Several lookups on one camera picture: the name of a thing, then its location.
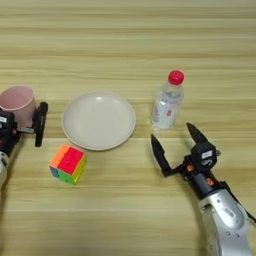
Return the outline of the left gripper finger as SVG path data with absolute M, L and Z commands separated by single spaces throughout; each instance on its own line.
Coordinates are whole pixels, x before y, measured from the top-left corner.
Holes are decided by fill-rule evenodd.
M 46 102 L 41 102 L 33 117 L 34 132 L 38 137 L 43 136 L 47 113 L 48 104 Z

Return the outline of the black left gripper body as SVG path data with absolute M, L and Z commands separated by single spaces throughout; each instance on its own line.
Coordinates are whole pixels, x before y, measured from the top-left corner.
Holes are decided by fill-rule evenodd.
M 34 128 L 11 128 L 0 129 L 0 157 L 8 158 L 11 156 L 15 145 L 19 142 L 21 134 L 33 134 Z

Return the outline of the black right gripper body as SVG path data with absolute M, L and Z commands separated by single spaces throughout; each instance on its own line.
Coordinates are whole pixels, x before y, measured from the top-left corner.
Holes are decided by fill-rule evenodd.
M 200 200 L 219 190 L 230 190 L 227 183 L 218 181 L 211 170 L 198 169 L 190 159 L 184 159 L 182 164 L 171 170 L 171 174 L 180 174 Z

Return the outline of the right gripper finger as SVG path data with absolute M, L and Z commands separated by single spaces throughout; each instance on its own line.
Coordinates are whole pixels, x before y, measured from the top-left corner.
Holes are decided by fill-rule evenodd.
M 151 146 L 152 146 L 153 154 L 161 168 L 163 176 L 168 177 L 173 175 L 174 172 L 170 167 L 167 159 L 165 158 L 165 151 L 161 143 L 158 141 L 158 139 L 154 135 L 151 135 Z
M 191 138 L 196 144 L 203 144 L 208 142 L 208 139 L 196 126 L 191 123 L 187 123 L 187 128 Z

